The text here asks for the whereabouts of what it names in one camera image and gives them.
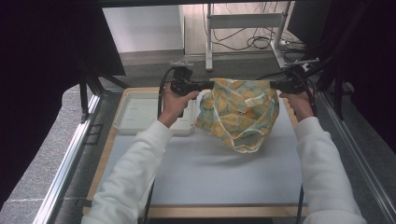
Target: white sweatshirt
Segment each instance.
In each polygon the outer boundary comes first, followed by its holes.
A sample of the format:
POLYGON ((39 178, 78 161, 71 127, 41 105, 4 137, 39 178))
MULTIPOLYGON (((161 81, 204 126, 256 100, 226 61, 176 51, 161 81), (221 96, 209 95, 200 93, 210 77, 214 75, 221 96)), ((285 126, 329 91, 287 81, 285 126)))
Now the white sweatshirt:
MULTIPOLYGON (((365 224, 330 134, 323 132, 317 118, 302 120, 295 132, 310 212, 304 224, 365 224)), ((157 120, 139 133, 94 195, 81 223, 137 223, 171 137, 157 120)))

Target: yellow patterned fabric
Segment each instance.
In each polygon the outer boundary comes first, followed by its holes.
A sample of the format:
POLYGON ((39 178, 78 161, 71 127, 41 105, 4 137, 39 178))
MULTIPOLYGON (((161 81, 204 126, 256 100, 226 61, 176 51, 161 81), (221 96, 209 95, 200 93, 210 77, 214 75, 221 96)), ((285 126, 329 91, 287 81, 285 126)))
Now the yellow patterned fabric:
POLYGON ((204 94, 195 125, 238 152, 257 151, 279 114, 276 91, 269 80, 212 80, 215 86, 204 94))

